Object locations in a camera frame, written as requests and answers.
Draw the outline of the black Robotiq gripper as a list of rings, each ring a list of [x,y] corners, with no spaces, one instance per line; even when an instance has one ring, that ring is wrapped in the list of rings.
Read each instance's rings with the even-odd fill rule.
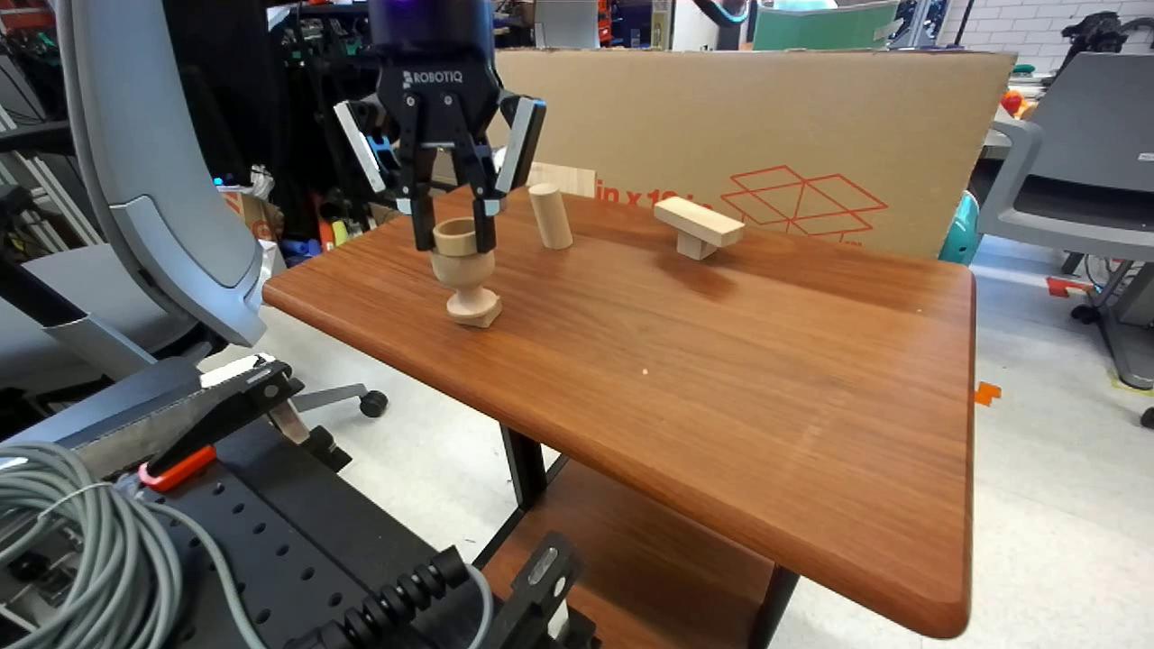
[[[430,189],[446,154],[456,183],[472,189],[475,254],[490,254],[490,202],[528,183],[548,101],[508,90],[490,58],[386,58],[376,90],[335,101],[333,114],[367,189],[408,202],[423,254],[435,245]]]

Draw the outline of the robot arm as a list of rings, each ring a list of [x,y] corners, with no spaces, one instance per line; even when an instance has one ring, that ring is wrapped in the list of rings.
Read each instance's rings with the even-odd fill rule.
[[[494,220],[528,183],[548,103],[513,93],[494,62],[494,0],[364,0],[376,62],[376,118],[347,141],[408,220],[423,254],[435,249],[433,163],[472,192],[472,243],[499,245]]]

